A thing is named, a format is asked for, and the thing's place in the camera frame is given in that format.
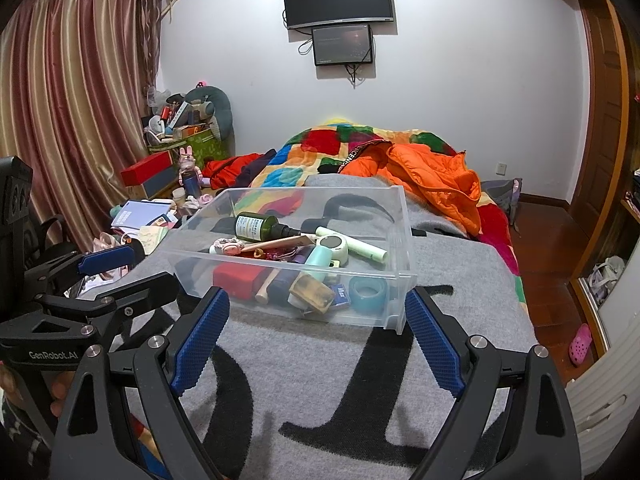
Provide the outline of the person's left hand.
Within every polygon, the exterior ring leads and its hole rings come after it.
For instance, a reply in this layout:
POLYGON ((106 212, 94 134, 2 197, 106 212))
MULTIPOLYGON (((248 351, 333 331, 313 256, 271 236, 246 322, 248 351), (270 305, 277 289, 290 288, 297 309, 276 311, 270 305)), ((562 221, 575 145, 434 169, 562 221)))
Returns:
MULTIPOLYGON (((54 417, 59 418, 62 414, 65 399, 70 390, 70 385, 74 380, 74 372, 63 372, 50 380, 50 393, 52 402, 50 410, 54 417)), ((12 372, 1 364, 1 389, 4 396, 10 403, 24 410, 24 398, 18 388, 16 379, 12 372)))

